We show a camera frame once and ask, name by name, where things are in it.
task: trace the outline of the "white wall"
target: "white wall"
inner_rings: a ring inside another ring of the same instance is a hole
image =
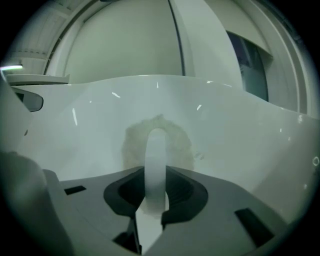
[[[254,0],[235,0],[259,27],[272,59],[261,55],[265,69],[269,102],[288,110],[300,111],[299,85],[295,63],[283,38],[285,32],[267,9]]]
[[[62,38],[58,47],[56,48],[52,59],[49,63],[46,75],[64,77],[67,61],[69,58],[70,51],[74,45],[74,41],[83,26],[83,22],[77,20],[67,31]]]
[[[233,0],[205,0],[225,30],[234,33],[270,53],[259,28]]]
[[[306,79],[307,114],[320,119],[320,80],[317,68],[308,50],[300,45],[299,53],[302,57],[303,72]]]
[[[186,76],[243,90],[236,53],[228,34],[205,0],[171,0],[182,30]]]
[[[70,83],[133,75],[181,75],[174,20],[167,0],[121,0],[86,21],[65,74]]]

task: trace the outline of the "dirty stain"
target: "dirty stain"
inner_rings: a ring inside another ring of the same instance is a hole
[[[203,159],[205,159],[205,154],[200,153],[200,152],[197,151],[197,152],[195,153],[195,155],[194,155],[194,158],[195,158],[195,159],[203,160]]]
[[[166,132],[166,165],[193,170],[195,160],[187,133],[174,122],[165,119],[163,114],[126,129],[121,149],[124,170],[145,165],[148,136],[153,129]]]

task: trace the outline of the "dark rectangular opening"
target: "dark rectangular opening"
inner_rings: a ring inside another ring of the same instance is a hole
[[[66,188],[64,191],[67,195],[71,195],[71,194],[78,193],[78,192],[81,192],[84,190],[86,190],[86,188],[84,186],[74,186],[74,187]]]
[[[234,213],[257,247],[262,246],[274,237],[249,208],[237,210]]]

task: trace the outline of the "gray plastic part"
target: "gray plastic part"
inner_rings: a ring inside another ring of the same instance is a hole
[[[7,74],[5,79],[11,86],[21,85],[65,85],[70,75],[64,77],[42,74]]]
[[[239,256],[249,253],[256,246],[235,215],[235,211],[246,208],[259,217],[275,238],[286,229],[286,223],[272,209],[240,186],[194,171],[172,168],[201,183],[207,189],[208,202],[192,220],[168,224],[146,256],[166,255],[168,252],[176,256]]]
[[[136,255],[79,213],[53,171],[43,171],[34,161],[12,153],[0,153],[0,163],[1,188],[9,209],[49,255]]]
[[[269,242],[265,243],[258,249],[246,254],[245,256],[261,256],[261,255],[271,255],[277,247],[281,245],[281,243],[288,238],[288,236],[293,232],[293,230],[297,227],[298,223],[301,219],[297,219],[290,223],[288,227],[281,233],[279,233],[276,237],[274,237]]]
[[[130,256],[135,253],[112,239],[128,230],[129,217],[115,214],[104,201],[104,189],[140,167],[93,178],[59,182],[32,160],[0,153],[0,181],[18,221],[53,255]],[[275,235],[257,251],[267,253],[287,234],[286,223],[268,206],[238,185],[194,171],[172,167],[201,183],[208,192],[204,208],[190,221],[166,225],[146,256],[256,255],[256,246],[235,211],[250,209]],[[67,195],[64,189],[86,190]]]
[[[109,240],[113,240],[128,229],[130,218],[116,214],[109,207],[104,199],[104,191],[109,184],[139,169],[141,167],[99,177],[61,181],[60,184],[63,189],[77,186],[86,188],[86,190],[68,195],[69,204],[73,205],[88,223],[103,233]]]

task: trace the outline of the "white ceiling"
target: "white ceiling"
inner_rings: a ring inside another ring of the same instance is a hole
[[[1,66],[22,64],[12,74],[43,75],[64,29],[92,0],[51,0],[35,13],[13,41]]]

